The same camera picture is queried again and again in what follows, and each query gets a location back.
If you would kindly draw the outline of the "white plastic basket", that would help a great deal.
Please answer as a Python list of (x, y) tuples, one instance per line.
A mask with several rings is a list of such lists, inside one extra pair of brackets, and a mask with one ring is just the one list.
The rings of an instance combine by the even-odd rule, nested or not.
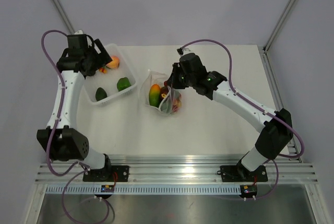
[[(106, 45), (105, 49), (111, 56), (119, 58), (120, 66), (117, 69), (109, 69), (105, 74), (96, 71), (94, 76), (85, 79), (82, 91), (85, 93), (89, 103), (94, 106), (104, 106), (124, 97), (132, 93), (138, 85), (138, 75), (130, 56), (120, 46), (113, 43)], [(125, 77), (129, 79), (130, 87), (118, 91), (117, 82)], [(107, 97), (97, 101), (95, 95), (100, 87), (105, 90)]]

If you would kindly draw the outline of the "dark plum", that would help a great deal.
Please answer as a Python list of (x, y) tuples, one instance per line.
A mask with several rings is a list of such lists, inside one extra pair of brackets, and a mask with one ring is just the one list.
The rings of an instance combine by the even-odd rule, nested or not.
[(161, 88), (160, 90), (160, 99), (163, 100), (169, 93), (169, 87), (168, 86), (164, 86)]

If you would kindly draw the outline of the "clear zip top bag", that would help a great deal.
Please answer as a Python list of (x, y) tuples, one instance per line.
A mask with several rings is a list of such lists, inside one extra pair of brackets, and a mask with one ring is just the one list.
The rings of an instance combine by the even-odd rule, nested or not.
[(149, 70), (139, 89), (139, 100), (161, 115), (173, 115), (182, 107), (182, 94), (167, 84), (168, 76)]

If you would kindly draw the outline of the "yellow red mango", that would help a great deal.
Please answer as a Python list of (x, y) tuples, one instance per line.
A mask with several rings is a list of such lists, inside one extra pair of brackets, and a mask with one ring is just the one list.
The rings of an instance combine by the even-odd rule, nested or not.
[(153, 107), (159, 107), (160, 105), (160, 86), (158, 84), (153, 84), (149, 91), (149, 104)]

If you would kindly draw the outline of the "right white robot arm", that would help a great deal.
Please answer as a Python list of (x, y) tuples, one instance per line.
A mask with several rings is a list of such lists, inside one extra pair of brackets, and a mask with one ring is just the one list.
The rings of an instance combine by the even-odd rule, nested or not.
[(167, 83), (175, 89), (193, 88), (199, 95), (220, 103), (245, 119), (259, 136), (254, 147), (237, 163), (237, 175), (249, 180), (267, 160), (274, 160), (292, 139), (291, 114), (261, 105), (238, 92), (222, 74), (208, 72), (198, 55), (182, 52), (173, 64)]

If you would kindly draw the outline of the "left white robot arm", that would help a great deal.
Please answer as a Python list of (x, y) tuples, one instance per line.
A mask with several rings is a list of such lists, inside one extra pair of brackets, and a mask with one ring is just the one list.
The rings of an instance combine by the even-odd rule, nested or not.
[(53, 161), (71, 161), (73, 168), (80, 165), (84, 174), (93, 181), (107, 181), (113, 169), (108, 155), (90, 147), (88, 138), (77, 129), (77, 111), (81, 89), (86, 77), (108, 64), (111, 59), (99, 39), (93, 39), (81, 30), (66, 35), (65, 48), (57, 62), (54, 62), (45, 44), (42, 50), (55, 69), (58, 77), (54, 108), (46, 128), (37, 131), (37, 140), (46, 153), (47, 166), (55, 176), (69, 173), (56, 172)]

